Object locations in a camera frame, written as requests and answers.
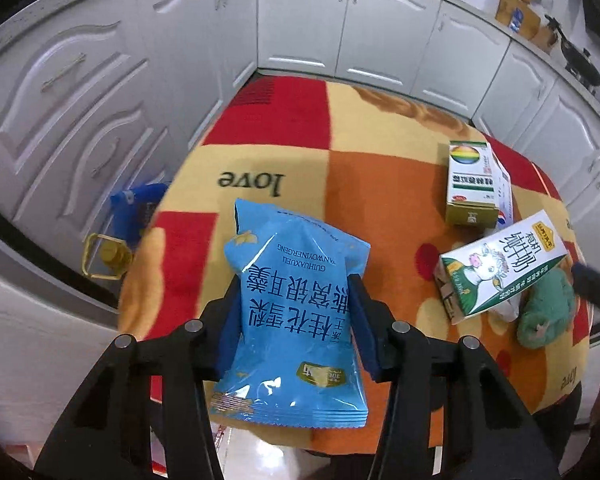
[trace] tablecloth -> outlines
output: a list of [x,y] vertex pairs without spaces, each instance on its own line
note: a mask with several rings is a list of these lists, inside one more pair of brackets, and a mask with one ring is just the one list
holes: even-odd
[[[266,76],[243,88],[189,153],[145,233],[120,296],[121,332],[169,333],[224,295],[232,271],[222,247],[235,235],[234,201],[245,198],[319,218],[371,244],[364,283],[396,319],[428,336],[471,334],[489,350],[531,412],[580,381],[589,347],[584,300],[555,342],[529,350],[516,324],[486,313],[452,326],[432,280],[439,253],[480,237],[444,221],[448,142],[484,136],[451,115],[382,92],[308,78]],[[569,256],[582,260],[564,204],[540,168],[490,139],[512,180],[515,219],[545,209]],[[307,430],[229,422],[279,445],[329,454],[373,453],[388,384],[364,374],[364,428]],[[152,397],[161,400],[159,379]],[[442,442],[442,412],[430,444]]]

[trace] metal screw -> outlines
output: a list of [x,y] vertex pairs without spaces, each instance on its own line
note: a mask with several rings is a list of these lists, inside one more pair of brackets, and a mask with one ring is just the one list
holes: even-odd
[[187,332],[199,332],[202,330],[202,321],[199,319],[191,319],[184,324],[184,330]]
[[129,334],[123,334],[123,335],[119,335],[113,343],[118,348],[126,348],[131,344],[132,341],[133,341],[133,338]]
[[480,348],[480,341],[477,337],[472,335],[468,335],[462,338],[462,344],[471,350],[475,350],[476,348]]
[[409,330],[411,330],[411,325],[406,321],[394,321],[391,323],[391,328],[394,329],[394,332],[398,334],[406,334]]

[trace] rolled green towel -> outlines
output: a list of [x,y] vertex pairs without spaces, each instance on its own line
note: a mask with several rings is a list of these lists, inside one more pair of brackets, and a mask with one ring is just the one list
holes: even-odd
[[530,291],[518,323],[518,341],[526,348],[536,349],[548,345],[567,329],[576,313],[576,298],[567,275],[558,267]]

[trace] frying pan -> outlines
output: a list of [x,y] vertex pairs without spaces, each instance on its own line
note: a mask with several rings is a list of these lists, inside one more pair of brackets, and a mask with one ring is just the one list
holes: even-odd
[[573,68],[592,86],[600,86],[600,72],[589,60],[590,53],[585,48],[581,52],[571,41],[567,40],[560,23],[555,18],[552,18],[548,14],[544,15],[549,20],[548,27],[551,30],[556,30],[560,34],[560,49],[564,55],[564,59],[567,63],[573,66]]

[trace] yellow handle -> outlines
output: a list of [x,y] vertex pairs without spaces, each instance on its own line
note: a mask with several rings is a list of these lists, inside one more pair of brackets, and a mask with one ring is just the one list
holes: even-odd
[[[106,245],[103,244],[100,248],[100,256],[106,266],[113,270],[115,274],[93,274],[87,269],[91,250],[98,238],[108,242]],[[87,278],[94,278],[96,280],[121,280],[124,273],[127,272],[132,260],[133,253],[124,240],[101,235],[99,233],[91,233],[84,241],[84,250],[82,251],[82,273]]]

